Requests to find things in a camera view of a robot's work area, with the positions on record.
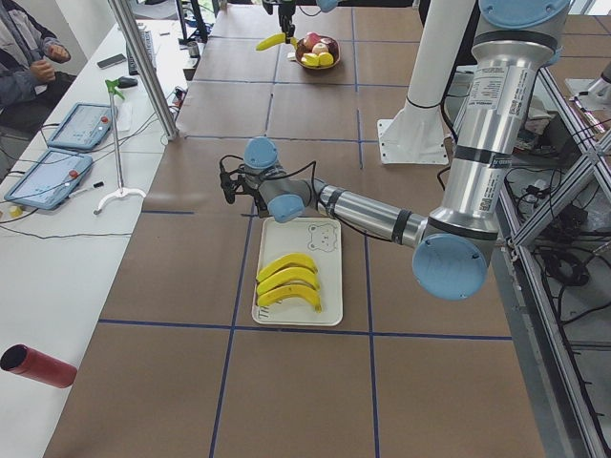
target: brown bowl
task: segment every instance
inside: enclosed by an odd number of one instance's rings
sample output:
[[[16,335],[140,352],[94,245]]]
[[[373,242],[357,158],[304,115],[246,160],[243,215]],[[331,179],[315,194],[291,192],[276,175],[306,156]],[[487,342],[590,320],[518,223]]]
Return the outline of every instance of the brown bowl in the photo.
[[[334,45],[333,46],[334,49],[329,49],[329,53],[333,56],[333,63],[325,67],[320,67],[320,66],[319,67],[310,67],[309,65],[304,64],[302,62],[302,57],[304,56],[306,52],[309,52],[309,49],[306,48],[306,45],[304,45],[304,39],[302,38],[301,40],[297,42],[297,50],[295,50],[295,60],[297,61],[299,65],[301,65],[305,69],[309,69],[309,70],[332,69],[340,61],[340,56],[341,56],[340,44],[337,41],[335,41],[333,38],[331,38],[330,36],[324,36],[324,35],[320,35],[320,36],[321,38],[328,38],[329,40],[331,40],[331,46]]]

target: person's hand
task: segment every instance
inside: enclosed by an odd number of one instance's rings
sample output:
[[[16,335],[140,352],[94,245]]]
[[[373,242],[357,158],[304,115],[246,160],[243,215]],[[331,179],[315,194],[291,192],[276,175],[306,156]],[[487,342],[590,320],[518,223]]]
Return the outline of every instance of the person's hand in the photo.
[[[41,83],[55,81],[55,69],[46,60],[37,60],[30,65],[30,72]]]
[[[59,45],[50,45],[49,46],[49,58],[63,64],[64,62],[68,62],[70,60],[70,54],[66,51],[63,46]]]

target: basket of fruit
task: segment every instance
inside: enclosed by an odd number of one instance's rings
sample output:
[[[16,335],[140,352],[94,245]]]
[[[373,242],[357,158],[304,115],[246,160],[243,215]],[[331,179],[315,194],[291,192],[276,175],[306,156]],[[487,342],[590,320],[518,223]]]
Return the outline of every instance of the basket of fruit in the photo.
[[[297,42],[295,60],[306,69],[330,69],[340,61],[340,45],[329,36],[310,31]]]

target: red cup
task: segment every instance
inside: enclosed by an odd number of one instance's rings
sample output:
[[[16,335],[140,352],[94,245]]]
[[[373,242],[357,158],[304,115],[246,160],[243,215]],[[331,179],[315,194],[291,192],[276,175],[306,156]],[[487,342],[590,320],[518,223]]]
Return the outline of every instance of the red cup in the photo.
[[[58,388],[72,385],[76,377],[76,367],[73,365],[22,344],[12,346],[4,352],[0,367],[13,374]]]

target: white table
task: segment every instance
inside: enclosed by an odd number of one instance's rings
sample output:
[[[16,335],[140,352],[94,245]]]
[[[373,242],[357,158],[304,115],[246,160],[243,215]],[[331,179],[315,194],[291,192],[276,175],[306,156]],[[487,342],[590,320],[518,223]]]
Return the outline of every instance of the white table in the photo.
[[[163,92],[169,95],[176,86],[186,88],[182,67],[188,54],[179,50],[178,23],[150,21],[147,26],[153,31]],[[125,54],[125,40],[115,26],[47,123],[60,122],[76,102],[109,103],[104,80],[126,75],[127,63],[101,70],[96,62],[119,52]],[[141,82],[124,94],[125,102],[133,106],[133,121],[129,132],[119,133],[121,137],[133,133],[154,113]],[[121,146],[126,187],[148,191],[166,142],[156,121]],[[92,154],[98,161],[80,185],[104,181],[103,187],[71,198],[54,211],[39,210],[3,227],[39,236],[130,234],[141,209],[140,197],[114,200],[100,215],[94,215],[100,199],[117,187],[115,156],[103,157],[113,150],[112,143],[109,135],[102,145],[111,146]],[[37,160],[45,149],[39,134],[13,170],[27,171],[31,164],[23,159]],[[2,199],[17,179],[7,177],[2,182]],[[10,206],[0,203],[2,220],[11,218]],[[14,344],[25,344],[79,366],[128,241],[129,236],[42,240],[0,229],[0,353]],[[2,456],[42,456],[69,392],[69,388],[58,389],[0,371]]]

